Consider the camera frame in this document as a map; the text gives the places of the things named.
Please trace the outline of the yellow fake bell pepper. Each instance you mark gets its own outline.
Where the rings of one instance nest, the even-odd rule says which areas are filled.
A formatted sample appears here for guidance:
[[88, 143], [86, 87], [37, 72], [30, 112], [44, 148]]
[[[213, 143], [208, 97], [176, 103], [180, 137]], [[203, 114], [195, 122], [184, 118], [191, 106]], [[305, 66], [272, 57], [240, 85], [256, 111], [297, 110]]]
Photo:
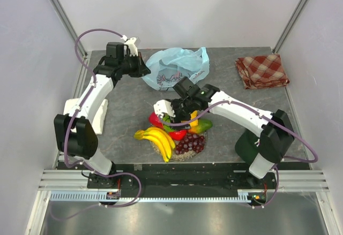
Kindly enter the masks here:
[[[194, 118], [196, 118], [197, 116], [198, 116], [198, 111], [196, 110], [196, 111], [194, 111], [193, 113], [190, 114], [190, 119], [194, 119]], [[186, 124], [186, 125], [185, 125], [185, 129], [186, 129], [186, 130], [189, 130], [189, 129], [191, 129], [191, 128], [197, 126], [197, 125], [198, 125], [198, 120], [196, 119], [195, 121], [193, 121], [193, 122], [191, 122], [191, 123], [189, 123], [189, 124]]]

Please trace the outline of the green fake apple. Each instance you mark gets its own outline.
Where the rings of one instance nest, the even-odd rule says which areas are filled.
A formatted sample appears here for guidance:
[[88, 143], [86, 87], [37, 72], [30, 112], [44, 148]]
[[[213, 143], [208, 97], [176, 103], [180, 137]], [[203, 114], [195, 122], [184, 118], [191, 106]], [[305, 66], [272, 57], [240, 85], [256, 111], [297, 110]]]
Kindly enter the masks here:
[[166, 132], [173, 132], [173, 131], [175, 131], [172, 126], [168, 126], [167, 124], [165, 124], [165, 123], [170, 123], [171, 122], [170, 117], [167, 114], [164, 115], [162, 120], [163, 120], [163, 129]]

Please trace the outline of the orange yellow fake mango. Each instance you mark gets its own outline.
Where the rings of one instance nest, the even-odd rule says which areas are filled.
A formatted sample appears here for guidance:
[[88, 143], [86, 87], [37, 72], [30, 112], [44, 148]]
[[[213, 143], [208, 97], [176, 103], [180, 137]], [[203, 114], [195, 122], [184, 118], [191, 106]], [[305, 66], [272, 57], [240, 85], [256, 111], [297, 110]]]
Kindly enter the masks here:
[[190, 134], [201, 134], [212, 128], [213, 123], [208, 119], [198, 119], [191, 123], [191, 128], [188, 129]]

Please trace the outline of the red fake tomato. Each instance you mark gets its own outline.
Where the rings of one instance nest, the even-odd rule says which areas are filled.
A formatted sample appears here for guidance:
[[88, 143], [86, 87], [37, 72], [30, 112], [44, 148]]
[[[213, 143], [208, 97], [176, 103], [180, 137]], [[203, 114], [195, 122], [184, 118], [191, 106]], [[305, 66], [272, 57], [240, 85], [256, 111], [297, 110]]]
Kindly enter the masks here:
[[175, 140], [180, 141], [187, 135], [187, 130], [169, 132], [169, 136]]

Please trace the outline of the light blue plastic bag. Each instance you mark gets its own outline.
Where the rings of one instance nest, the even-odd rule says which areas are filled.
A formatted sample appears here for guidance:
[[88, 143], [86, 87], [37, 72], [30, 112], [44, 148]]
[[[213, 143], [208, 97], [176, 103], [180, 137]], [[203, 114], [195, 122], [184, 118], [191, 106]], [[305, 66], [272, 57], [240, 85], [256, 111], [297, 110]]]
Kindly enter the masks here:
[[146, 66], [151, 73], [143, 76], [144, 82], [159, 91], [173, 91], [182, 78], [189, 78], [194, 84], [210, 73], [210, 58], [205, 47], [193, 51], [183, 48], [169, 48], [154, 53]]

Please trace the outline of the red fake dragon fruit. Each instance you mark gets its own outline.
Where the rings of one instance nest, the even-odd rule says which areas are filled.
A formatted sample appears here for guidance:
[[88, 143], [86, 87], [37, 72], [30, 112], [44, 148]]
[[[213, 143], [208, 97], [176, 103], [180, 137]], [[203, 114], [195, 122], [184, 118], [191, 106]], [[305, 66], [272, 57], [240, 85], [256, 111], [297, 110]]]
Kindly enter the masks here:
[[148, 120], [151, 123], [151, 125], [163, 129], [163, 123], [161, 123], [161, 121], [154, 112], [150, 114]]

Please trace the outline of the dark purple fake grapes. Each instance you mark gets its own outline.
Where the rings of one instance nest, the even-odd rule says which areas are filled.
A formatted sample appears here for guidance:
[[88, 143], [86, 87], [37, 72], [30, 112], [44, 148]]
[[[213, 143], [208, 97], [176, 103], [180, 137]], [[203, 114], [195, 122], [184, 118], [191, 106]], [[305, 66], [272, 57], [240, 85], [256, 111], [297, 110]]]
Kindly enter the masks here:
[[205, 144], [206, 137], [204, 135], [188, 134], [176, 144], [175, 153], [177, 155], [189, 152], [198, 154], [204, 150]]

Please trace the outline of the yellow fake banana bunch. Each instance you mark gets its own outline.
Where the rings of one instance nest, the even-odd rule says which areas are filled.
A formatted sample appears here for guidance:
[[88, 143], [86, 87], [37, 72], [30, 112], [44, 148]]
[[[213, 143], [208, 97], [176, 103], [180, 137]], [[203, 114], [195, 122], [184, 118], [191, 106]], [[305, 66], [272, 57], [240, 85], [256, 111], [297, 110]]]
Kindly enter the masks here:
[[158, 127], [149, 127], [146, 130], [137, 131], [134, 136], [137, 140], [152, 142], [162, 155], [164, 162], [168, 163], [176, 147], [174, 140], [164, 130]]

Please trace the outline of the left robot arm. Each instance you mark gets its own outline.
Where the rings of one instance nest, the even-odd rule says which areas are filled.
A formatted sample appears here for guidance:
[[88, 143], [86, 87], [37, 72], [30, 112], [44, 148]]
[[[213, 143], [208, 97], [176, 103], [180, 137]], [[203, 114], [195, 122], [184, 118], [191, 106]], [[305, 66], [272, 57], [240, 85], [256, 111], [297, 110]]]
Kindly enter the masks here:
[[109, 42], [106, 54], [92, 70], [92, 78], [77, 103], [64, 115], [57, 114], [54, 128], [57, 148], [64, 154], [68, 168], [83, 164], [91, 173], [93, 186], [113, 188], [117, 185], [116, 165], [98, 147], [98, 137], [92, 122], [106, 96], [122, 76], [141, 78], [150, 74], [137, 48], [138, 38], [124, 43]]

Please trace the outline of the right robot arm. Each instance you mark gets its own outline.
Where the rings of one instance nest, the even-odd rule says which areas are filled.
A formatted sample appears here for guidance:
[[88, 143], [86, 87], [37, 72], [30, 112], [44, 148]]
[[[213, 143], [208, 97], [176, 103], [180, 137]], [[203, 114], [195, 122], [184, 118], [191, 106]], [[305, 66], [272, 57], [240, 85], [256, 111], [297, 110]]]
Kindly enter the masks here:
[[199, 87], [184, 77], [173, 89], [180, 96], [171, 101], [173, 123], [188, 121], [196, 111], [227, 118], [245, 128], [235, 144], [238, 156], [249, 165], [246, 184], [253, 189], [265, 182], [265, 175], [281, 162], [294, 141], [293, 127], [282, 111], [265, 111], [240, 102], [219, 88]]

